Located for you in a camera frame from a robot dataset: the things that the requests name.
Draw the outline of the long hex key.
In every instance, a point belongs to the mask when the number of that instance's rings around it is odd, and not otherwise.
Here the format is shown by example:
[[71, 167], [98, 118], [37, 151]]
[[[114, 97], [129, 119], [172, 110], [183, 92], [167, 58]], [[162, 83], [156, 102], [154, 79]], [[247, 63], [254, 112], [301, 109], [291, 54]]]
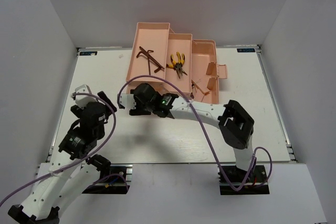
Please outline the long hex key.
[[136, 58], [138, 58], [140, 55], [144, 55], [146, 56], [148, 59], [153, 59], [153, 57], [151, 56], [151, 53], [153, 53], [153, 50], [145, 50], [143, 47], [139, 47], [140, 51], [138, 52], [138, 54], [136, 55]]
[[150, 59], [150, 62], [153, 62], [156, 65], [156, 69], [154, 70], [154, 73], [159, 72], [160, 70], [165, 70], [165, 68], [153, 57], [153, 59]]

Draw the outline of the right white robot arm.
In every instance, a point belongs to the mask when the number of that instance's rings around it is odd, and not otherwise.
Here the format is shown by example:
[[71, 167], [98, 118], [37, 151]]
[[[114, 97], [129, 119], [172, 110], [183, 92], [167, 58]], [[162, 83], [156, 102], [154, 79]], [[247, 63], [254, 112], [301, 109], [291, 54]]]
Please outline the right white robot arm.
[[202, 102], [187, 103], [183, 97], [174, 93], [160, 94], [148, 83], [142, 83], [130, 93], [134, 99], [134, 109], [130, 115], [155, 114], [160, 118], [197, 121], [220, 130], [227, 145], [233, 148], [238, 177], [247, 182], [256, 175], [253, 161], [252, 135], [254, 119], [235, 100], [227, 104]]

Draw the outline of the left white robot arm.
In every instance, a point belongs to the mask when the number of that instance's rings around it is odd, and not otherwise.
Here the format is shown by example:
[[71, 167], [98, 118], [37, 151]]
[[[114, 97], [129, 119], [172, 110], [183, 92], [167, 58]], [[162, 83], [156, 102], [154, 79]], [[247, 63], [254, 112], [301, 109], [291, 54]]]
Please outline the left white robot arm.
[[103, 91], [93, 95], [87, 86], [71, 97], [77, 120], [59, 144], [48, 173], [33, 180], [37, 186], [31, 194], [8, 210], [17, 223], [59, 223], [61, 211], [93, 183], [93, 176], [101, 182], [110, 178], [111, 162], [98, 154], [102, 147], [97, 142], [112, 136], [105, 135], [105, 125], [117, 108]]

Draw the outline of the pink plastic tool box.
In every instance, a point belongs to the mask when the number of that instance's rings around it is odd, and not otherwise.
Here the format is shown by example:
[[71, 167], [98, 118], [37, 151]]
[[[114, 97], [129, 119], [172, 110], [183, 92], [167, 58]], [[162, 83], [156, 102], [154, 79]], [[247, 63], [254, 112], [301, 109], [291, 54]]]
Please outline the pink plastic tool box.
[[[149, 83], [160, 93], [174, 93], [177, 86], [188, 98], [195, 101], [218, 104], [219, 80], [228, 77], [226, 65], [217, 62], [216, 44], [213, 40], [193, 39], [192, 34], [178, 34], [170, 23], [139, 22], [132, 48], [132, 55], [126, 80], [127, 93], [142, 82]], [[153, 50], [151, 55], [165, 68], [154, 73], [156, 65], [138, 54], [139, 47]], [[203, 95], [194, 87], [191, 80], [205, 82], [209, 93]]]

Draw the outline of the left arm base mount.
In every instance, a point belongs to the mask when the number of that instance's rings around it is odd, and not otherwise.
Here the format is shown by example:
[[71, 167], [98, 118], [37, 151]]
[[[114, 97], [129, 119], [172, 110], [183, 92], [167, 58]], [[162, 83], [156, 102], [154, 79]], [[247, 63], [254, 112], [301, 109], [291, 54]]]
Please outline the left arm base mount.
[[132, 164], [112, 164], [107, 158], [95, 154], [85, 160], [82, 168], [93, 168], [94, 180], [83, 194], [125, 195], [131, 186]]

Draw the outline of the small dark hex key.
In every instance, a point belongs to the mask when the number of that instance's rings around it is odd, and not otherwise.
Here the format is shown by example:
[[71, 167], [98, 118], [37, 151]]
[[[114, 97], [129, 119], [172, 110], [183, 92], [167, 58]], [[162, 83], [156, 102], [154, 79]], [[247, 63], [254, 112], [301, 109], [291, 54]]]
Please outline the small dark hex key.
[[[154, 52], [153, 50], [147, 50], [148, 55], [150, 55], [150, 53]], [[149, 75], [151, 75], [151, 67], [150, 67], [150, 58], [147, 57], [148, 59], [148, 71], [149, 71]]]

